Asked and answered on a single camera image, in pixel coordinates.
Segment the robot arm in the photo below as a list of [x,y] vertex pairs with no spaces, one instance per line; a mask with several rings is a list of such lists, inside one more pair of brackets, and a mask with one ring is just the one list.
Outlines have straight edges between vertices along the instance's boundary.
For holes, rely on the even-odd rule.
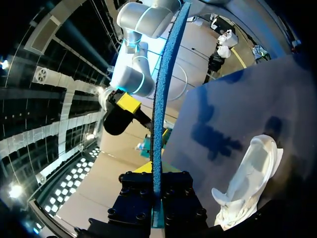
[[153,93],[155,82],[149,69],[148,44],[141,42],[141,37],[158,38],[181,5],[180,0],[154,0],[151,6],[130,2],[121,9],[117,23],[123,29],[125,49],[120,54],[125,54],[131,66],[115,66],[112,87],[141,97]]

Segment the ceiling light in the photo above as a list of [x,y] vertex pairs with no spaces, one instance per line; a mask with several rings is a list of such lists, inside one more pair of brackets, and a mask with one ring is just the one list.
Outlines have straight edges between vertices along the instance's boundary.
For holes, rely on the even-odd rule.
[[0,65],[1,65],[2,69],[6,69],[9,67],[9,63],[7,60],[0,62]]
[[11,188],[11,191],[9,192],[10,197],[12,198],[18,198],[22,194],[22,187],[20,185],[14,185]]
[[97,91],[99,94],[102,94],[105,91],[105,89],[103,87],[97,87]]
[[69,181],[67,186],[72,187],[74,185],[74,183],[72,181]]
[[54,204],[55,202],[56,202],[56,199],[53,198],[53,197],[51,197],[51,198],[50,198],[50,203],[51,203],[51,204]]
[[61,193],[64,194],[64,195],[66,195],[66,194],[68,193],[68,190],[67,190],[66,188],[64,188]]
[[61,191],[60,191],[59,189],[57,189],[57,190],[55,191],[55,194],[56,194],[57,196],[60,196],[60,193],[61,193]]
[[75,184],[76,187],[78,187],[81,184],[81,182],[76,180],[74,184]]
[[39,234],[39,231],[36,228],[33,228],[33,231],[35,234],[37,234],[37,235]]
[[54,206],[52,207],[52,211],[53,211],[53,212],[57,212],[57,210],[58,210],[58,207],[57,207],[56,205],[54,205]]
[[51,207],[50,206],[45,206],[45,211],[50,212],[51,211]]
[[91,139],[94,139],[95,138],[95,135],[94,134],[88,134],[86,136],[86,140],[91,140]]

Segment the plastic bag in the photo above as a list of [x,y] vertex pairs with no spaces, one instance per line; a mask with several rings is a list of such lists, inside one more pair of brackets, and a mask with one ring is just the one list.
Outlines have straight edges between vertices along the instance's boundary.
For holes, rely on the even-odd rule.
[[232,30],[227,30],[225,34],[218,37],[220,45],[234,47],[238,43],[238,37],[232,33]]
[[217,50],[218,55],[222,58],[229,58],[231,56],[231,50],[229,49],[228,46],[219,46]]

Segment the cable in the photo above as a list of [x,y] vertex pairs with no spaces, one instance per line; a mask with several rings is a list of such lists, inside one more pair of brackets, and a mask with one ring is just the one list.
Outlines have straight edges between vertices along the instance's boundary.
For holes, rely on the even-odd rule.
[[179,63],[175,63],[175,64],[180,67],[180,69],[183,71],[183,73],[184,73],[184,75],[185,75],[185,86],[184,86],[184,88],[183,88],[183,91],[182,91],[180,94],[178,94],[176,97],[174,97],[174,98],[172,98],[172,99],[168,99],[168,100],[167,100],[168,102],[172,102],[172,101],[175,101],[175,100],[179,99],[179,98],[184,94],[184,92],[185,92],[185,90],[186,90],[186,88],[187,88],[187,85],[188,85],[187,73],[185,72],[185,70],[183,69],[183,67],[180,66]]

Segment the blue foam strip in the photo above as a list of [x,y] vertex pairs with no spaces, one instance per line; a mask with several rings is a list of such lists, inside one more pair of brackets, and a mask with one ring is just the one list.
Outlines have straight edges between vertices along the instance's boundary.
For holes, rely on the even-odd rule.
[[156,92],[154,96],[154,108],[153,108],[153,128],[151,136],[151,154],[150,157],[153,162],[153,183],[154,194],[156,197],[160,197],[161,190],[161,145],[162,145],[162,131],[163,121],[165,115],[165,107],[167,102],[167,95],[172,78],[173,68],[175,65],[179,46],[184,34],[185,25],[188,17],[190,3],[186,2],[171,29],[169,37],[166,41],[161,63],[158,71],[158,78],[156,84]]

